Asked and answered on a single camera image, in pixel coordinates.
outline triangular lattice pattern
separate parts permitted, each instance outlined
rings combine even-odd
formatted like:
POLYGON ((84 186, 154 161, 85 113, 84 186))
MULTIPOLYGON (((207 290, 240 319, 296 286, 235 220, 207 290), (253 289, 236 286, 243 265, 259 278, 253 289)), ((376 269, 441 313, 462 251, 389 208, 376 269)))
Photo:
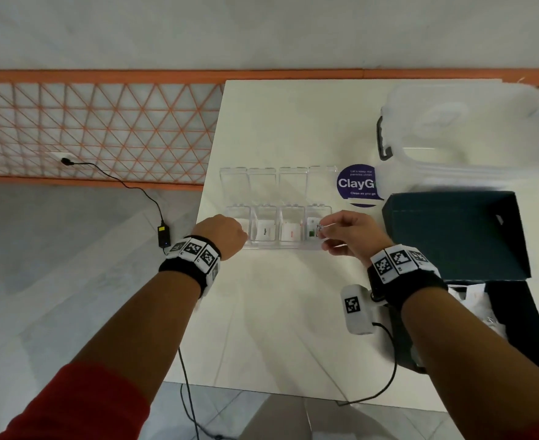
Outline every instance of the triangular lattice pattern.
POLYGON ((202 184, 223 85, 0 83, 0 176, 202 184))

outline hand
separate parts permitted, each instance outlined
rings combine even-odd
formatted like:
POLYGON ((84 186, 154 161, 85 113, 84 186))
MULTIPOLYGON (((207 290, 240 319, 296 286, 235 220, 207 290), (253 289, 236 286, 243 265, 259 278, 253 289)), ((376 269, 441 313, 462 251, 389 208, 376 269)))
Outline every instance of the hand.
POLYGON ((371 265, 370 258, 378 251, 394 245, 368 214, 342 210, 322 218, 320 224, 324 227, 318 236, 330 238, 322 243, 324 251, 334 256, 354 256, 365 267, 371 265))
POLYGON ((243 231, 241 224, 222 214, 198 222, 192 229, 192 234, 213 241, 221 251, 222 260, 229 259, 241 250, 247 241, 247 233, 243 231))

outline purple circular sticker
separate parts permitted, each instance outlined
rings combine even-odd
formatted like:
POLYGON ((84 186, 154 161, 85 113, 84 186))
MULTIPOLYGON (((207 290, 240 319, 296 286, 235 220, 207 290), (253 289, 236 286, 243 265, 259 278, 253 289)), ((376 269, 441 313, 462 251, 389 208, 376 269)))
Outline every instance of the purple circular sticker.
MULTIPOLYGON (((376 171, 371 165, 350 165, 341 170, 337 178, 337 189, 343 199, 383 200, 377 194, 376 171)), ((356 207, 374 207, 375 204, 351 203, 356 207)))

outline black wrist strap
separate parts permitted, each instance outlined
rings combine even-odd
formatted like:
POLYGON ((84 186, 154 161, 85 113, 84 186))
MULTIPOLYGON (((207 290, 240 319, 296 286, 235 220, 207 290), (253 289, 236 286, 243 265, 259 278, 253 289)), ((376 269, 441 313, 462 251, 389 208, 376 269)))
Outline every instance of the black wrist strap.
POLYGON ((205 242, 207 243, 208 245, 210 245, 217 253, 218 255, 221 257, 222 259, 222 253, 221 251, 218 249, 218 247, 214 244, 213 241, 211 241, 210 239, 208 239, 207 237, 204 237, 204 236, 198 236, 198 235, 188 235, 188 236, 185 236, 185 237, 193 237, 194 239, 198 239, 198 240, 201 240, 202 242, 205 242))
POLYGON ((381 282, 373 265, 367 269, 367 275, 374 295, 385 296, 385 300, 397 311, 402 311, 406 300, 422 288, 438 287, 448 290, 445 282, 434 272, 428 270, 418 269, 401 274, 387 284, 381 282))
POLYGON ((206 288, 206 275, 193 262, 182 258, 166 259, 160 265, 158 272, 180 272, 185 273, 200 285, 200 298, 206 288))

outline wall outlet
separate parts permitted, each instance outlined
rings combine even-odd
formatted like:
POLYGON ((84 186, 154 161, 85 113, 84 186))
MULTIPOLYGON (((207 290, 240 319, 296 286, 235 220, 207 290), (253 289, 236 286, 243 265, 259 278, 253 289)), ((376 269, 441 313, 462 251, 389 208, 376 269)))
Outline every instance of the wall outlet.
POLYGON ((51 156, 58 161, 61 161, 63 158, 66 158, 70 159, 72 162, 80 162, 80 159, 78 159, 71 152, 50 151, 49 154, 51 154, 51 156))

